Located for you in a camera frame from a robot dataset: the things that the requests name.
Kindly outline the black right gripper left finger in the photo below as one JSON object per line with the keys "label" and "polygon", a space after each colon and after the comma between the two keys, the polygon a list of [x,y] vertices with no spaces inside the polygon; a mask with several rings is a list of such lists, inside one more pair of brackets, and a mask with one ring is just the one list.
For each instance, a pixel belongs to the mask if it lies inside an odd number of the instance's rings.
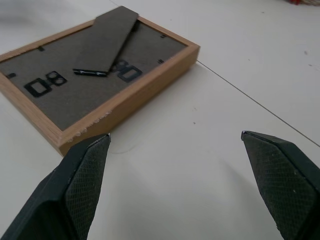
{"label": "black right gripper left finger", "polygon": [[37,185],[0,240],[87,240],[110,143],[105,133],[72,146]]}

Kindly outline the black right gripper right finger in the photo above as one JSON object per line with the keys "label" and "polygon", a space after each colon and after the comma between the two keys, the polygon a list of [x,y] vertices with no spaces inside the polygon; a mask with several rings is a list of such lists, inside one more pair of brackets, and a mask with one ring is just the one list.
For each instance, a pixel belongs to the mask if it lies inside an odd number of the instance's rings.
{"label": "black right gripper right finger", "polygon": [[259,193],[284,240],[320,240],[320,168],[294,143],[253,131],[241,140]]}

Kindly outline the red and tan object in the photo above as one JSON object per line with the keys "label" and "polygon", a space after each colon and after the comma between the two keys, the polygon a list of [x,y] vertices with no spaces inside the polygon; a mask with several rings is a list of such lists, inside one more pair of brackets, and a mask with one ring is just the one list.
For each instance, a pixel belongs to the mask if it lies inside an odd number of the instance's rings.
{"label": "red and tan object", "polygon": [[320,0],[288,0],[294,5],[320,6]]}

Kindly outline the wooden picture frame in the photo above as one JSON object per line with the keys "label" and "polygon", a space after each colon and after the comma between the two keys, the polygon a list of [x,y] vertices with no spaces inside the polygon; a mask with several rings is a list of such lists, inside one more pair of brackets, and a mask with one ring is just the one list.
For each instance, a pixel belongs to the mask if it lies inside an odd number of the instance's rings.
{"label": "wooden picture frame", "polygon": [[0,92],[62,156],[186,73],[199,45],[119,6],[0,55]]}

